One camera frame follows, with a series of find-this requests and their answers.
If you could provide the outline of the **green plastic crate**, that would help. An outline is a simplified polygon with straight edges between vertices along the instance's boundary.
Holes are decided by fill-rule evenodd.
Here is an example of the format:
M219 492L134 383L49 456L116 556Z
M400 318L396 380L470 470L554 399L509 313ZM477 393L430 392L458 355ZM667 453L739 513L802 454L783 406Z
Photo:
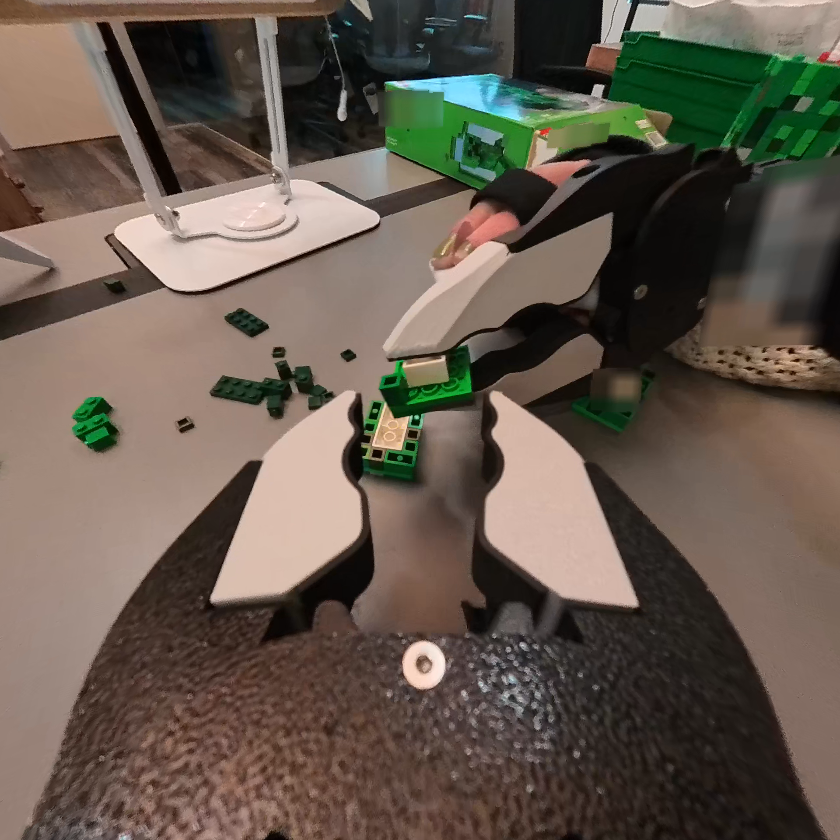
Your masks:
M670 115L670 141L714 148L763 81L772 57L631 31L623 36L609 99Z

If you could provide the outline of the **book stand with white base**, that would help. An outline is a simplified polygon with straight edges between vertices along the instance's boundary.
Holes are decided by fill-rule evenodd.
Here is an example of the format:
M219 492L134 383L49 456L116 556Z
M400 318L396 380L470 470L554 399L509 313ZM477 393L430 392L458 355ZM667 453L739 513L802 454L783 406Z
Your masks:
M179 208L170 206L155 180L99 27L82 22L72 27L150 209L150 214L118 226L114 236L165 287L183 293L211 291L379 226L380 215L366 205L321 184L289 177L277 17L255 18L268 107L269 183Z

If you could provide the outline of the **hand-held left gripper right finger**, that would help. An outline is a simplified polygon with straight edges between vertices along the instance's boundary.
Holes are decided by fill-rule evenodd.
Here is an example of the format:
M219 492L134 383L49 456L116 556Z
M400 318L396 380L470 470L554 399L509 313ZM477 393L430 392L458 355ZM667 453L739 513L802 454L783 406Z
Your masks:
M481 413L485 494L476 517L474 629L515 605L554 635L571 608L634 613L638 595L585 460L556 430L500 392Z

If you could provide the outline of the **scattered bright green lego pieces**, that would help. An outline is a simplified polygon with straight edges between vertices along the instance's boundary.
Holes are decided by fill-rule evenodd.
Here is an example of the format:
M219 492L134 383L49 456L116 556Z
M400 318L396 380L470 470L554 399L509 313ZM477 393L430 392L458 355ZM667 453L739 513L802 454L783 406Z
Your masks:
M112 405L102 396L87 398L73 412L72 433L89 450L101 453L119 441L119 430L111 420Z

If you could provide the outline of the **person's right hand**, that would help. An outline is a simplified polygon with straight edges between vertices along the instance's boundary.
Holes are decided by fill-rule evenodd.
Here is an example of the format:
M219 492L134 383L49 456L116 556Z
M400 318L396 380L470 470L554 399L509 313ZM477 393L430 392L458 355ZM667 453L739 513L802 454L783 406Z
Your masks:
M509 171L486 196L474 199L468 213L435 249L430 266L435 270L452 268L480 245L518 229L573 173L589 163L586 159L551 161L533 170Z

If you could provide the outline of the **large green lego creeper figure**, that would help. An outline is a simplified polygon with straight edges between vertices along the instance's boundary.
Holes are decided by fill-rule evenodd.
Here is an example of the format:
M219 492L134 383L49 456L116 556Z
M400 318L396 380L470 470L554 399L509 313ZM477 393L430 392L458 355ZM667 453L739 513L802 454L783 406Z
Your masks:
M838 155L838 64L772 56L721 146L746 163Z

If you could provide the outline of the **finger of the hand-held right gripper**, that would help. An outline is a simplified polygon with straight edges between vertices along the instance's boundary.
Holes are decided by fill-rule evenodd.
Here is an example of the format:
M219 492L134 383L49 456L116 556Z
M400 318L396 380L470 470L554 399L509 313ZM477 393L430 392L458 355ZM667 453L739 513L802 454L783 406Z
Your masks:
M472 390L498 392L525 406L600 368L603 351L575 320L481 332L469 339Z
M435 271L433 285L385 341L390 361L442 354L468 337L499 329L532 305L584 296L612 245L608 213L518 253L487 242L457 266Z

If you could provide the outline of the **green lego assembly white brick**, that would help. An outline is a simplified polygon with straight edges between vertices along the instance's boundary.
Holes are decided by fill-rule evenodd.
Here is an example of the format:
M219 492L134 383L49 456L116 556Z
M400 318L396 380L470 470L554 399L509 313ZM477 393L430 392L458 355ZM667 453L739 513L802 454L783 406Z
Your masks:
M414 482L423 427L423 414L397 418L383 400L373 400L364 416L361 439L364 473Z

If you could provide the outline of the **scattered dark green lego pieces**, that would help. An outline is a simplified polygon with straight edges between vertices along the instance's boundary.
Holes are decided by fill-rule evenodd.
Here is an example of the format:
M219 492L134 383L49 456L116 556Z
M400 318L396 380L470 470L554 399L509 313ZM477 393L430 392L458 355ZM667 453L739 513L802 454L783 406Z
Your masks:
M276 360L277 377L251 381L222 375L211 388L210 396L246 405L265 403L268 415L272 418L283 417L286 402L291 399L293 389L307 397L310 410L315 410L333 399L331 390L314 381L311 367L299 365L292 369L289 366L284 348L274 348L272 358Z

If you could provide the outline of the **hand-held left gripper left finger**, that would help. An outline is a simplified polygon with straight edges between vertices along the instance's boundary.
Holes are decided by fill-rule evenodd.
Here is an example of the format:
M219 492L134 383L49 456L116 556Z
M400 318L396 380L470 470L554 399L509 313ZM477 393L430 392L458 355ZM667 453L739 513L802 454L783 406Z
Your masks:
M369 529L351 450L361 395L341 392L267 450L209 603L276 603L299 593L361 546Z

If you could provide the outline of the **black monitor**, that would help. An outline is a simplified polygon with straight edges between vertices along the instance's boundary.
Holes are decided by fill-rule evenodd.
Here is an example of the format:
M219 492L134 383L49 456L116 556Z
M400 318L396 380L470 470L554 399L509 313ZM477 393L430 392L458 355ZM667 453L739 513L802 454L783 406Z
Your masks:
M594 82L551 68L583 68L602 39L603 1L517 1L514 4L512 77L579 93Z

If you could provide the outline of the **spare hand-held gripper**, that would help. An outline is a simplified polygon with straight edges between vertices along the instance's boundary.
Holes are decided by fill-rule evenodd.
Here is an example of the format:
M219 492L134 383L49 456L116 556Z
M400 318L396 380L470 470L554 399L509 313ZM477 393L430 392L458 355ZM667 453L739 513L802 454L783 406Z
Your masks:
M51 270L56 263L47 255L35 247L27 245L16 238L1 232L1 259L7 259L29 266L37 266L42 269Z

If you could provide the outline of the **green lego creeper head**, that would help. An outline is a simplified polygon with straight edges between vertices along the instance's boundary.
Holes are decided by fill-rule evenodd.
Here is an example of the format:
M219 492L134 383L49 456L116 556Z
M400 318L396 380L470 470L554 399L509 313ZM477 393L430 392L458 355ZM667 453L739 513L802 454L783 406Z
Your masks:
M613 432L622 433L641 410L656 373L647 369L605 367L595 371L590 392L573 401L573 411Z

